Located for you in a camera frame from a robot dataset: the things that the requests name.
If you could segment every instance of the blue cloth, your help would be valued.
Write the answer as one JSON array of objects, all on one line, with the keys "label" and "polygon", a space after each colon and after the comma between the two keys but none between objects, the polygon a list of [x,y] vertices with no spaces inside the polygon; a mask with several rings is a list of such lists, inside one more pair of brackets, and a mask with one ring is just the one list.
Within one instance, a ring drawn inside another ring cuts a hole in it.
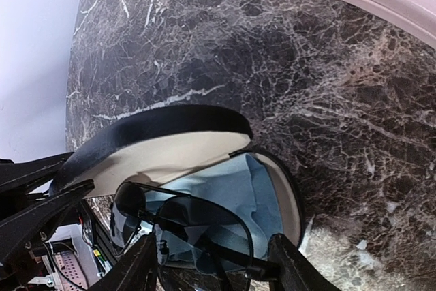
[{"label": "blue cloth", "polygon": [[[270,237],[283,233],[279,204],[269,173],[248,153],[179,178],[164,187],[220,204],[237,214],[251,233],[256,258],[265,258]],[[147,192],[147,209],[155,212],[170,197],[161,192]],[[240,229],[233,232],[240,234]],[[180,242],[177,249],[173,246],[170,252],[172,255],[179,252],[183,260],[189,250],[195,252],[186,246]]]}]

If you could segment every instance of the sunglasses lens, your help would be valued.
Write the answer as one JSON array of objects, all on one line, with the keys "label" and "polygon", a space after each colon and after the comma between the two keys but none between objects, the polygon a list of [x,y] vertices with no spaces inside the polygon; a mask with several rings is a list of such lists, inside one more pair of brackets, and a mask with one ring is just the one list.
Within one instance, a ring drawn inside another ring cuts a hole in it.
[{"label": "sunglasses lens", "polygon": [[144,192],[133,183],[124,183],[116,191],[110,215],[110,238],[115,252],[123,253],[141,224],[138,210],[145,208]]},{"label": "sunglasses lens", "polygon": [[171,290],[180,281],[190,288],[220,290],[217,279],[225,275],[235,291],[247,289],[244,270],[253,257],[253,245],[235,214],[199,198],[174,197],[157,216],[154,232],[163,287],[168,284]]}]

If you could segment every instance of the marble countertop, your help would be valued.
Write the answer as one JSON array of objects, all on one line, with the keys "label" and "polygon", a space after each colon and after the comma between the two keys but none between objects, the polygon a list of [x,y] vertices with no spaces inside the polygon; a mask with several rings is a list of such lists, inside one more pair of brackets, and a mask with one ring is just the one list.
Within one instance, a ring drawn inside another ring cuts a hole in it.
[{"label": "marble countertop", "polygon": [[434,49],[339,0],[80,0],[67,144],[149,108],[235,109],[298,178],[326,278],[435,290],[435,92]]}]

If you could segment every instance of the sunglasses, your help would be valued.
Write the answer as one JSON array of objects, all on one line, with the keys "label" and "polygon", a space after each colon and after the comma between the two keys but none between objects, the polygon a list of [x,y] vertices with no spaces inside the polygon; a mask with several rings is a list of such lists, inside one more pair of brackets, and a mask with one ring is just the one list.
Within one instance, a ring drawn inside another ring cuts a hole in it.
[{"label": "sunglasses", "polygon": [[253,239],[242,219],[214,202],[151,185],[122,183],[110,218],[118,256],[141,225],[149,225],[156,236],[161,281],[173,276],[189,283],[186,279],[192,278],[191,286],[197,289],[239,291],[248,290],[251,279],[272,281],[279,276],[276,264],[254,258]]}]

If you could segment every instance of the black sunglasses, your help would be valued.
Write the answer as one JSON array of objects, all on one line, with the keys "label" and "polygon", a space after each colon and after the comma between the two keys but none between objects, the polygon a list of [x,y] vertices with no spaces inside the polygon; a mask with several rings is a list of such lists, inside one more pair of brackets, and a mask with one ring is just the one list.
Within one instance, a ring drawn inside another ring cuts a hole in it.
[{"label": "black sunglasses", "polygon": [[[147,204],[148,192],[172,197]],[[199,273],[216,277],[221,290],[233,291],[248,290],[251,278],[272,281],[279,276],[276,264],[254,258],[247,225],[218,204],[151,185],[121,184],[114,197],[110,221],[112,245],[118,255],[129,246],[143,221],[153,227],[156,235],[160,277],[182,271],[186,279],[187,271],[195,271],[191,276],[196,288],[216,290],[211,285],[199,286],[196,276]]]}]

